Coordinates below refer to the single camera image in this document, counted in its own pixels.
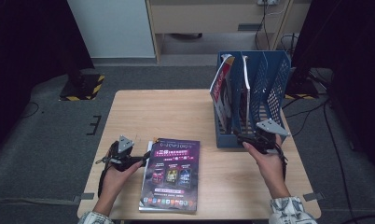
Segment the hand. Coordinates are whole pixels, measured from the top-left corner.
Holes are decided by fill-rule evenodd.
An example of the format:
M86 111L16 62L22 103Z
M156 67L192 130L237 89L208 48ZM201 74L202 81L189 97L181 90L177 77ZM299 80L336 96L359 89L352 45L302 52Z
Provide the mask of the hand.
M276 143L282 144L281 137L276 135ZM249 154L257 161L260 174L263 176L270 195L273 199L290 197L290 193L286 187L283 177L283 165L280 158L276 154L263 155L257 151L251 144L243 142L243 146L248 150Z
M106 172L101 196L92 211L109 217L115 199L118 197L124 184L129 177L141 167L141 165L142 162L138 161L123 172L120 172L115 167L111 166Z

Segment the plastic desk organizer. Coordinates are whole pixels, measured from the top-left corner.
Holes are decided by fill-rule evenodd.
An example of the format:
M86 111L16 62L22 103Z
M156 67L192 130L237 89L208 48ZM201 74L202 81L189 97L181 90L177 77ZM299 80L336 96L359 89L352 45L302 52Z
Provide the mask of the plastic desk organizer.
M217 68L222 63L221 56L231 54L235 57L230 70L232 89L232 128L240 133L255 134L256 123L265 119L276 121L283 128L281 104L290 72L290 60L282 50L220 51L217 55ZM243 85L243 56L247 56L247 75L250 85L250 115L246 130L239 116L240 97ZM233 133L222 128L215 108L216 145L222 147L242 147Z

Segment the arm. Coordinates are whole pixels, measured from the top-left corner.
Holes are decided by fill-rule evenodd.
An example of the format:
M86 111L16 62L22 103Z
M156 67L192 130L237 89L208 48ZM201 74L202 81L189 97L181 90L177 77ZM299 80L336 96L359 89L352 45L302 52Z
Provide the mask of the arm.
M277 135L277 144L282 144L281 137ZM260 174L266 183L271 195L271 209L273 214L269 218L270 224L317 223L308 213L305 213L303 204L298 197L292 197L284 182L283 167L278 155L258 152L252 145L243 143L249 154L257 162Z
M112 206L118 194L121 192L124 184L128 178L135 173L142 165L141 161L131 166L128 170L120 172L115 167L110 167L106 172L103 183L103 191L100 198L95 204L91 212L85 213L79 220L79 224L96 223L96 221L103 221L105 224L113 223L109 218Z

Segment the book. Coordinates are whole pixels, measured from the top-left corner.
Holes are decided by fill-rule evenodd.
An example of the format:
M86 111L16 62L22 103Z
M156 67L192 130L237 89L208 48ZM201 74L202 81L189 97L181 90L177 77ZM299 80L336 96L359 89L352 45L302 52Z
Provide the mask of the book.
M234 62L231 54L221 55L222 63L216 71L210 94L220 123L226 133L231 133L231 104L232 92L230 84L230 71Z
M196 212L200 141L158 138L148 148L139 211Z
M248 71L246 68L246 61L248 56L243 55L243 85L240 100L240 118L243 122L245 132L249 131L249 105L251 102L251 87L249 85Z

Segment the purple magazine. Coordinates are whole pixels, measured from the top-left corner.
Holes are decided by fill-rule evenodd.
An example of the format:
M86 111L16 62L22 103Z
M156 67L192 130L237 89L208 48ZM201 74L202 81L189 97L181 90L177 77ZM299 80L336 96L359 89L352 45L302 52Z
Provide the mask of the purple magazine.
M158 138L151 150L140 212L196 212L200 141Z

